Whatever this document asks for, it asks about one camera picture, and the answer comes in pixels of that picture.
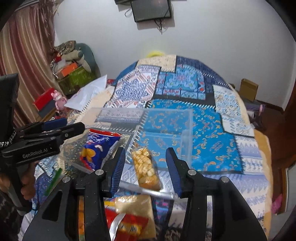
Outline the left hand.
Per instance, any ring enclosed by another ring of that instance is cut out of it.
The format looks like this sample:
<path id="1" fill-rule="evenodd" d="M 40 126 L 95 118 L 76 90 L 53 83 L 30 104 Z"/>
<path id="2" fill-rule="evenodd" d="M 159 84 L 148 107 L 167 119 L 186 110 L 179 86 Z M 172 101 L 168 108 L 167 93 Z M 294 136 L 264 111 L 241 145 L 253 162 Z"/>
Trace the left hand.
<path id="1" fill-rule="evenodd" d="M 35 193 L 36 189 L 34 187 L 35 184 L 35 163 L 30 163 L 28 169 L 23 173 L 21 182 L 23 184 L 23 187 L 21 189 L 21 193 L 25 200 L 31 200 Z M 10 180 L 7 175 L 4 173 L 1 173 L 1 190 L 4 193 L 8 193 L 8 190 L 10 188 Z"/>

